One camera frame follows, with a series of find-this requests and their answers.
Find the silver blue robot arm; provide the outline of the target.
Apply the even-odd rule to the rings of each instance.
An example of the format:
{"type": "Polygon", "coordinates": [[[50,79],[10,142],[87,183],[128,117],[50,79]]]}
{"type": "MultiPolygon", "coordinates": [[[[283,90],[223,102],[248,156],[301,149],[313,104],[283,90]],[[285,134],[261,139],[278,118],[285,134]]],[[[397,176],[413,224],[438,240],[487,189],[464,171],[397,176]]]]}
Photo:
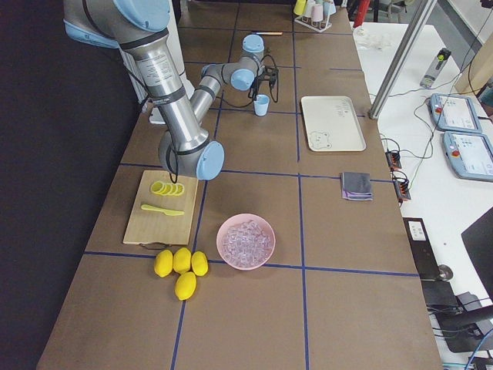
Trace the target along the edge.
{"type": "Polygon", "coordinates": [[[201,122],[225,85],[255,99],[262,82],[277,83],[277,67],[263,63],[263,39],[248,35],[239,61],[203,67],[200,84],[188,95],[168,47],[175,24],[168,1],[66,1],[64,23],[71,39],[131,55],[144,90],[168,128],[158,157],[175,177],[212,180],[220,173],[223,146],[210,139],[201,122]]]}

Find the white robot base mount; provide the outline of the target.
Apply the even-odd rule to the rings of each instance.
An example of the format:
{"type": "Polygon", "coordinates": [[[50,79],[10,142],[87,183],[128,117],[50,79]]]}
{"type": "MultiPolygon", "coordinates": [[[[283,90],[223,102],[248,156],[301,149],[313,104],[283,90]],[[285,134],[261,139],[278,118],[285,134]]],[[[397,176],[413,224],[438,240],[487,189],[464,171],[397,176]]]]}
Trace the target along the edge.
{"type": "Polygon", "coordinates": [[[149,121],[152,124],[166,125],[166,121],[164,120],[163,116],[161,115],[161,112],[156,106],[154,106],[150,111],[149,121]]]}

